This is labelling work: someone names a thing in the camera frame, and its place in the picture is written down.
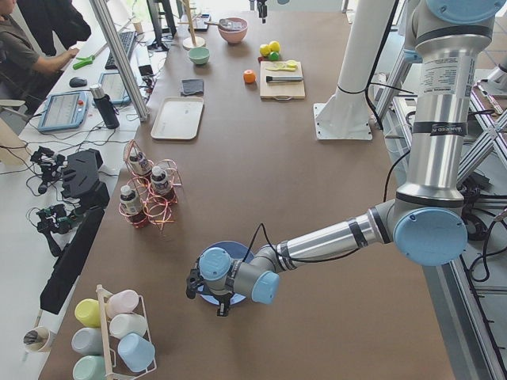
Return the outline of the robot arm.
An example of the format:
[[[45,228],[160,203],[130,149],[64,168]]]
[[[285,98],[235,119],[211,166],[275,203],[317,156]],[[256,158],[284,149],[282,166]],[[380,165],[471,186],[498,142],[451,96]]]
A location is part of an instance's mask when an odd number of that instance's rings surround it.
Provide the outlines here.
[[[344,222],[267,244],[234,259],[222,248],[204,250],[186,280],[186,295],[212,296],[218,315],[242,295],[269,304],[280,273],[304,264],[339,260],[370,244],[394,243],[408,259],[438,266],[467,245],[457,176],[474,84],[475,61],[492,40],[500,1],[418,1],[407,20],[406,40],[421,57],[406,181],[394,199]]]

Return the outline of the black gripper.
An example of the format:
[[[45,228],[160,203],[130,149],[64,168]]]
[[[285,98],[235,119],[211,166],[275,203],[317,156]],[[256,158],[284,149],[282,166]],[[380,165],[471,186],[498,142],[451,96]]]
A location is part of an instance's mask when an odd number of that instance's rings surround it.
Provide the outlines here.
[[[197,294],[211,295],[218,303],[217,315],[227,316],[231,308],[232,293],[226,292],[225,294],[214,294],[204,282],[204,278],[200,275],[197,268],[190,270],[186,278],[185,293],[187,298],[194,299]]]

